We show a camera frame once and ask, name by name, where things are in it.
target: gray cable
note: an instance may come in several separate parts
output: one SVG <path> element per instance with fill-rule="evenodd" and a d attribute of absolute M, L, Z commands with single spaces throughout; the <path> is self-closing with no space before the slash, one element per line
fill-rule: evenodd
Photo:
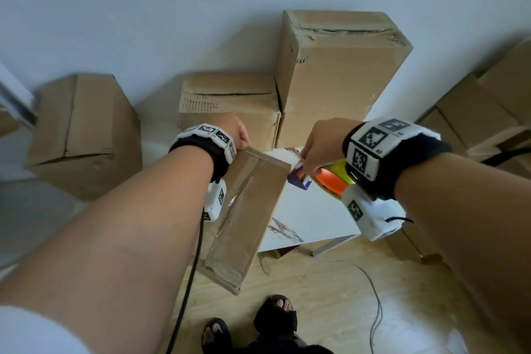
<path fill-rule="evenodd" d="M 321 262 L 321 263 L 346 263 L 346 264 L 349 264 L 349 265 L 352 265 L 352 266 L 356 266 L 358 269 L 360 269 L 363 272 L 363 274 L 365 274 L 365 277 L 367 277 L 368 282 L 371 284 L 372 291 L 374 292 L 374 296 L 376 297 L 376 302 L 378 304 L 378 309 L 376 310 L 376 317 L 374 318 L 374 321 L 372 323 L 371 330 L 369 332 L 369 338 L 368 338 L 368 343 L 369 343 L 369 346 L 371 348 L 371 353 L 374 354 L 374 348 L 373 348 L 373 345 L 374 345 L 374 334 L 376 333 L 376 329 L 378 328 L 378 326 L 380 326 L 380 323 L 382 323 L 383 308 L 382 308 L 382 302 L 380 301 L 380 297 L 378 296 L 378 293 L 376 292 L 376 288 L 374 286 L 374 282 L 372 281 L 371 276 L 369 276 L 368 273 L 362 267 L 358 266 L 355 263 L 348 262 L 348 261 L 322 261 L 322 260 L 317 259 L 316 257 L 307 255 L 306 253 L 302 252 L 302 250 L 300 248 L 298 248 L 298 251 L 303 256 L 309 257 L 310 259 L 313 259 L 313 260 Z"/>

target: black wrist strap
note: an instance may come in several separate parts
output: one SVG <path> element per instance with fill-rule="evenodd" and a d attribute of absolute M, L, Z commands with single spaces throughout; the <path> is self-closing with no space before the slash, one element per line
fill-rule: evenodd
<path fill-rule="evenodd" d="M 342 150 L 347 156 L 350 137 L 360 129 L 364 123 L 354 128 L 345 138 Z M 403 170 L 420 164 L 442 153 L 451 153 L 449 143 L 434 137 L 420 134 L 403 140 L 388 155 L 380 159 L 378 175 L 373 181 L 368 180 L 357 169 L 346 164 L 347 174 L 373 199 L 395 199 L 395 184 Z"/>
<path fill-rule="evenodd" d="M 210 182 L 219 182 L 219 180 L 227 173 L 229 164 L 225 158 L 225 152 L 221 147 L 214 143 L 211 139 L 192 135 L 177 140 L 169 149 L 169 153 L 182 146 L 196 146 L 205 150 L 214 162 L 214 173 Z"/>

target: white wall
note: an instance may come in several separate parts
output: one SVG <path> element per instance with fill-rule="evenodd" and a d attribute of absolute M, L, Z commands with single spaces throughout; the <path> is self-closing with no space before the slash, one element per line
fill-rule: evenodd
<path fill-rule="evenodd" d="M 144 116 L 174 118 L 182 74 L 269 72 L 282 9 L 382 10 L 414 45 L 371 116 L 415 119 L 531 29 L 529 0 L 0 0 L 0 61 L 31 89 L 116 75 Z M 13 142 L 0 140 L 0 162 Z"/>

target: hand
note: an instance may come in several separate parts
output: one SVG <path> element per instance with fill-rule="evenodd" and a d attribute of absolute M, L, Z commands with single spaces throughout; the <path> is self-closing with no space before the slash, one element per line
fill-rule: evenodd
<path fill-rule="evenodd" d="M 237 150 L 245 149 L 251 144 L 245 125 L 234 112 L 213 115 L 209 123 L 229 133 Z"/>
<path fill-rule="evenodd" d="M 319 167 L 343 160 L 343 140 L 360 123 L 362 122 L 345 118 L 317 121 L 301 151 L 301 158 L 304 158 L 303 172 L 315 175 Z"/>

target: white sleeve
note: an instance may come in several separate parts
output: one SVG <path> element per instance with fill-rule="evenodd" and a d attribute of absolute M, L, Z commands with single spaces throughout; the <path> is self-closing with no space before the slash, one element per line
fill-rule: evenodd
<path fill-rule="evenodd" d="M 0 306 L 2 354 L 90 354 L 87 346 L 60 324 L 25 309 Z"/>

